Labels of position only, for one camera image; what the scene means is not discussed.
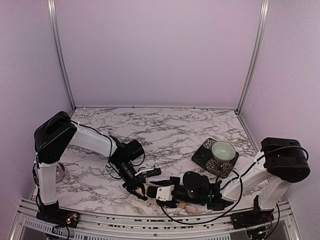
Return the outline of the beige folding umbrella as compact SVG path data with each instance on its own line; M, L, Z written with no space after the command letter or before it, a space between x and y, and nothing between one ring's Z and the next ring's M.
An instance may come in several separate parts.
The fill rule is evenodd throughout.
M165 208L164 209L182 209L182 210L186 210L189 213L195 213L197 211L197 207L192 206L190 203L187 203L184 200L179 200L176 196L175 199L179 202L178 207L177 208ZM138 199L140 202L144 202L144 204L149 207L151 205L157 205L155 200L152 200L151 198L148 198L148 200L141 200Z

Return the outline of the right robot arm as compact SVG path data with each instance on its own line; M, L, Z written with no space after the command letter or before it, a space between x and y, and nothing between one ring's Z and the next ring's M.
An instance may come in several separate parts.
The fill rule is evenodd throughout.
M224 186L217 179L188 171L182 178L153 181L146 195L161 208L176 208L180 203L206 206L213 211L234 207L244 192L268 180L265 189L253 200L253 208L230 216L234 229L253 227L273 221L273 211L278 200L293 183L306 179L311 170L309 154L298 140L267 137L261 142L261 150Z

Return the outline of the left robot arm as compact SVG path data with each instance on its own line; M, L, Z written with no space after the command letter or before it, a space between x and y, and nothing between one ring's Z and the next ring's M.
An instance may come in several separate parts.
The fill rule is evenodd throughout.
M123 188L138 199L146 201L145 177L136 171L133 161L145 156L136 139L123 143L112 135L90 126L76 123L65 111L60 111L34 132L35 162L32 176L37 187L36 217L40 220L68 225L77 214L62 210L57 199L57 166L67 150L83 151L107 160L115 170Z

